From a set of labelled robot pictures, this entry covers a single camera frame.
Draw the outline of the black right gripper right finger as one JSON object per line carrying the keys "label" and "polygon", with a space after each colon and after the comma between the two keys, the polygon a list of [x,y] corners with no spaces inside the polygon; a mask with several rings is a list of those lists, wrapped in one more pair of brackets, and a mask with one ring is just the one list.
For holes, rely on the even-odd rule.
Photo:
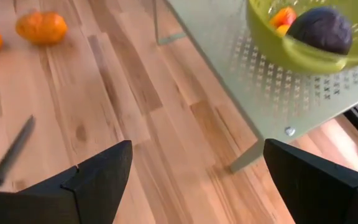
{"label": "black right gripper right finger", "polygon": [[358,172],[276,139],[263,156],[295,223],[358,223]]}

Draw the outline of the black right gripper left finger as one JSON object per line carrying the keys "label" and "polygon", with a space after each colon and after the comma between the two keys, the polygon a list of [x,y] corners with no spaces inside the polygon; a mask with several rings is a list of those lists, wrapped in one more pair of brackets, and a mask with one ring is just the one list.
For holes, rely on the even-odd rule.
{"label": "black right gripper left finger", "polygon": [[19,192],[0,192],[0,223],[111,224],[132,164],[122,141],[77,166]]}

